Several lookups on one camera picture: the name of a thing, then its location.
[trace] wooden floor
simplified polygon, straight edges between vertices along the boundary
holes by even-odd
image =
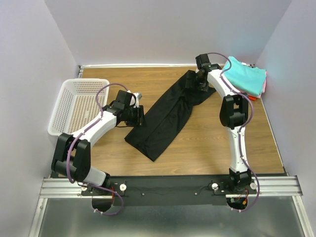
[[[145,112],[188,69],[194,68],[100,68],[84,69],[83,78],[120,82],[132,92],[141,92]],[[110,87],[108,103],[119,86]],[[166,151],[152,162],[124,137],[131,128],[114,128],[92,148],[92,165],[111,175],[226,174],[230,166],[227,132],[220,124],[222,100],[214,93],[193,113]],[[246,127],[249,164],[257,173],[283,173],[274,139],[261,101],[254,102],[255,114]]]

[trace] black fabric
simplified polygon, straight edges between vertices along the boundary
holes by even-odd
[[[215,92],[192,91],[185,88],[187,71],[145,114],[146,125],[135,127],[125,141],[155,161],[169,146],[188,121],[193,106],[201,104]]]

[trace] light blue towel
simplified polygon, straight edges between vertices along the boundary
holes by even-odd
[[[228,58],[232,62],[232,68],[224,72],[224,75],[230,83],[250,95],[259,96],[262,93],[263,84],[266,79],[266,70],[245,66],[232,56]],[[227,61],[223,70],[228,67],[229,62]]]

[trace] white laundry basket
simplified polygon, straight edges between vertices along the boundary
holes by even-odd
[[[96,93],[109,81],[106,79],[69,79],[64,81],[50,118],[48,133],[59,136],[71,134],[84,127],[100,112],[96,104]],[[109,88],[99,95],[99,102],[105,106]]]

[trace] white wall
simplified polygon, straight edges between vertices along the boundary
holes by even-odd
[[[28,236],[55,139],[49,118],[75,60],[43,0],[1,1],[0,236]]]
[[[291,0],[45,0],[76,61],[255,63]],[[214,62],[224,62],[215,58]]]
[[[261,54],[268,71],[264,104],[285,169],[298,175],[316,233],[316,1],[293,0]]]

